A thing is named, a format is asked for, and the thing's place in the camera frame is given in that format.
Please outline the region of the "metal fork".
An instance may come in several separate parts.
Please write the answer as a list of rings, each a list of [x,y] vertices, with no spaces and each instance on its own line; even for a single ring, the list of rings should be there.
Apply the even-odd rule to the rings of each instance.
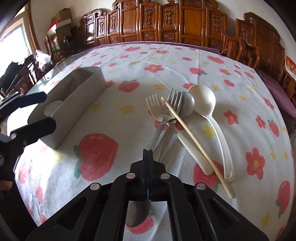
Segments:
[[[170,105],[177,114],[179,114],[180,109],[181,109],[182,95],[183,95],[182,92],[178,91],[178,93],[175,93],[174,96],[171,97],[171,99],[170,99]],[[165,156],[165,153],[169,147],[169,144],[173,138],[174,125],[177,120],[172,119],[172,116],[170,116],[170,118],[171,119],[165,125],[165,127],[167,127],[167,129],[154,151],[154,155],[155,155],[154,160],[158,161],[158,162],[162,161],[162,159]]]

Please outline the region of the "dark wooden chair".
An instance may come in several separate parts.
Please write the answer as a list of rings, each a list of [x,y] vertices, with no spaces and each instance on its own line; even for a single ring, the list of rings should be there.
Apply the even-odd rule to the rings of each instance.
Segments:
[[[13,92],[28,92],[42,77],[44,72],[38,66],[33,54],[28,56],[23,64],[11,62],[1,76],[1,97]]]

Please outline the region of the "white spoon in organizer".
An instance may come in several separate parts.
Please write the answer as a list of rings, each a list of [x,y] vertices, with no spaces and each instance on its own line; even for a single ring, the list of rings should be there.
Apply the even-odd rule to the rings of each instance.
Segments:
[[[57,101],[54,101],[54,102],[48,104],[44,108],[44,115],[47,117],[51,117],[54,114],[54,112],[60,107],[60,105],[62,103],[63,103],[63,101],[57,100]]]

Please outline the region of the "white plastic bag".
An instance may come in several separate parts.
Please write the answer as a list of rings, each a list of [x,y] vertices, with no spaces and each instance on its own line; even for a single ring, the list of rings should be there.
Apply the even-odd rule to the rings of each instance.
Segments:
[[[43,53],[41,50],[36,50],[36,61],[42,72],[45,72],[48,68],[53,66],[51,56]]]

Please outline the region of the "grey utensil organizer box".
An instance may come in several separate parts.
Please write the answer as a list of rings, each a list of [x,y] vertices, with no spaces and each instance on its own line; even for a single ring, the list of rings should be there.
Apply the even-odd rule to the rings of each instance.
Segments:
[[[28,118],[28,123],[45,119],[44,108],[57,100],[63,101],[50,117],[56,122],[55,131],[41,141],[52,149],[56,149],[65,140],[68,133],[106,89],[106,81],[99,66],[78,68],[62,79],[47,94],[45,102],[40,103]]]

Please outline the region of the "cream plastic fork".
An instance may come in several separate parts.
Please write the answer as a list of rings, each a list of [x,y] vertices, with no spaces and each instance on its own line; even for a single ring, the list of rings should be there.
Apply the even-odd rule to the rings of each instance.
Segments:
[[[159,141],[161,140],[162,136],[164,135],[167,127],[164,127],[159,139],[155,145],[157,147]],[[174,133],[176,133],[178,139],[180,142],[183,144],[183,146],[186,148],[186,150],[190,153],[190,155],[194,158],[194,160],[197,162],[197,164],[200,166],[202,169],[203,173],[206,174],[207,176],[211,175],[213,173],[213,168],[210,165],[210,163],[206,160],[206,158],[201,154],[201,152],[191,144],[189,139],[185,137],[182,132],[174,127]]]

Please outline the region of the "wooden chopstick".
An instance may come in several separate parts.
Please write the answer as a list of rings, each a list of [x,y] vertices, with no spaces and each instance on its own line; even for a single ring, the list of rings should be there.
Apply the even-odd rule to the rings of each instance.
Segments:
[[[223,185],[226,193],[228,194],[229,198],[234,198],[234,193],[231,191],[230,187],[228,186],[227,182],[225,181],[224,177],[222,176],[221,172],[217,168],[216,164],[213,162],[213,160],[210,158],[206,150],[203,148],[201,143],[198,141],[198,139],[194,136],[194,134],[191,132],[191,130],[187,127],[187,124],[182,120],[182,118],[177,114],[177,112],[171,107],[171,105],[163,98],[161,97],[161,100],[165,103],[168,110],[171,112],[171,114],[177,119],[177,121],[181,124],[181,126],[185,129],[185,131],[189,134],[193,142],[196,144],[196,146],[200,149],[201,153],[204,155],[204,157],[207,159],[207,161],[212,166],[215,174],[219,178],[221,184]]]

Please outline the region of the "strawberry flower tablecloth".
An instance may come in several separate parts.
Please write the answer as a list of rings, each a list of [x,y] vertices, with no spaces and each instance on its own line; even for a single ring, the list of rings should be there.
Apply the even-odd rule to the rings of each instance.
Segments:
[[[148,96],[175,88],[207,86],[216,97],[213,116],[234,165],[228,202],[276,240],[287,227],[295,172],[292,147],[280,109],[257,73],[234,60],[193,48],[125,44],[94,49],[32,92],[50,92],[70,72],[100,67],[106,89],[98,95],[56,150],[38,141],[16,167],[16,183],[30,218],[41,225],[96,181],[127,172],[149,144],[159,122]]]

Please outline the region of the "stacked cardboard boxes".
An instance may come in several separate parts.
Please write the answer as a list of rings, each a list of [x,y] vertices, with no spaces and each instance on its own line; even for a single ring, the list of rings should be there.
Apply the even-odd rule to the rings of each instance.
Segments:
[[[47,39],[51,49],[59,48],[60,43],[65,37],[71,35],[72,14],[69,8],[60,10],[52,19],[49,30],[47,32]]]

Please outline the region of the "cream plastic spoon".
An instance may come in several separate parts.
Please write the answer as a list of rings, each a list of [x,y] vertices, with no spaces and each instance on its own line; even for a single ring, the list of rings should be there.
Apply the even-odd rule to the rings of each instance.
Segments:
[[[206,87],[205,85],[201,84],[192,85],[188,89],[188,92],[195,99],[194,110],[199,115],[203,116],[214,129],[221,149],[224,166],[224,178],[227,182],[230,183],[234,180],[234,167],[226,138],[217,121],[213,117],[213,113],[216,106],[215,94],[209,87]]]

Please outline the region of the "purple bench cushion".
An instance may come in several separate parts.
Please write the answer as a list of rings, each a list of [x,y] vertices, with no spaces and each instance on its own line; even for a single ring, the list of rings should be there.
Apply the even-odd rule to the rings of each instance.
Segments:
[[[259,77],[268,88],[279,109],[283,110],[284,112],[295,118],[295,106],[292,104],[280,84],[261,70],[256,70],[256,73],[259,75]]]

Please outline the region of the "red sign card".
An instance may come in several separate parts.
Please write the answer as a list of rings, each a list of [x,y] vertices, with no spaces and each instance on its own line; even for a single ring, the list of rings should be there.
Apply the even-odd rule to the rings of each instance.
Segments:
[[[296,63],[288,56],[285,56],[285,70],[296,80]]]

